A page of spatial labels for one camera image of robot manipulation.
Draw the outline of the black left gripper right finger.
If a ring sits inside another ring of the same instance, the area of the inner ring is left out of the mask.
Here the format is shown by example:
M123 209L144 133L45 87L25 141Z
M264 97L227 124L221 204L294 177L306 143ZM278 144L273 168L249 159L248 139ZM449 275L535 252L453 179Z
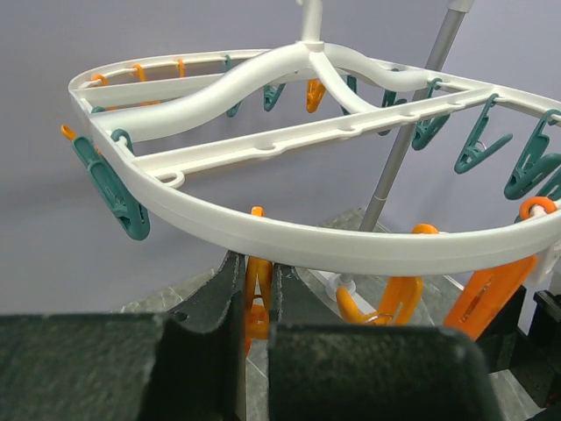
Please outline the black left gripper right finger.
M282 264L273 266L269 318L272 324L342 324L342 318L303 282L295 268Z

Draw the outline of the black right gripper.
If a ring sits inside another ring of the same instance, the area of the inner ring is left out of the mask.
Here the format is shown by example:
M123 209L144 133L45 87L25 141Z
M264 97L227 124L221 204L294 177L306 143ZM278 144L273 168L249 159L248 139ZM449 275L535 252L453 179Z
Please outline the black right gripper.
M521 286L476 340L490 373L509 371L534 403L560 402L560 295L538 290L528 332L518 326L527 290Z

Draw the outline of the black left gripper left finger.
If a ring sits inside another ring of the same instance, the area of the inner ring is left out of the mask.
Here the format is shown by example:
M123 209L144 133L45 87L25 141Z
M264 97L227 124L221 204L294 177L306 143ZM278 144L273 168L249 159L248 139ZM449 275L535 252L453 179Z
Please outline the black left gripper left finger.
M244 420L245 256L229 251L217 272L172 309L171 391L184 420Z

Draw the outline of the white oval clip hanger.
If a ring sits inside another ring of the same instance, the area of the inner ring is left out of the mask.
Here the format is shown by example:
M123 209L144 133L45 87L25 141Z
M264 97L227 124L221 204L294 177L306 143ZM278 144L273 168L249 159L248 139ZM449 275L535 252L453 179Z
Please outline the white oval clip hanger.
M189 175L288 151L413 126L494 99L499 106L558 125L560 103L533 93L435 70L369 58L320 38L323 5L304 1L302 35L275 49L242 49L143 58L148 70L217 64L222 74L122 82L135 61L86 71L68 85L96 151L134 203L210 243L261 259L340 273L439 275L521 260L560 238L560 213L475 232L352 232L255 217L181 192ZM199 146L137 156L133 145L201 126L268 84L317 78L346 109L342 117L259 132Z

